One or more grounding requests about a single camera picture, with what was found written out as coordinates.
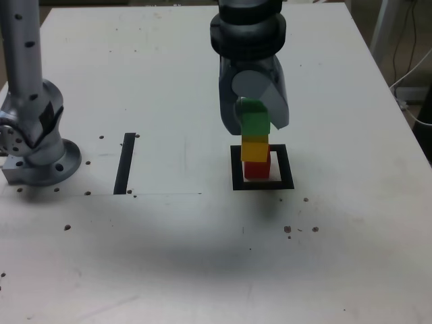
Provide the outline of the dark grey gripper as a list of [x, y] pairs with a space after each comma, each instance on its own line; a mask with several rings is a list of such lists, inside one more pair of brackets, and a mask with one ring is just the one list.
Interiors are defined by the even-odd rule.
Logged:
[[[233, 79], [231, 76], [223, 76], [231, 70], [241, 72]], [[236, 61], [220, 57], [220, 115], [231, 135], [241, 135], [241, 125], [236, 113], [238, 96], [260, 101], [266, 108], [271, 123], [278, 130], [289, 124], [286, 87], [281, 77], [282, 67], [275, 55], [257, 61]]]

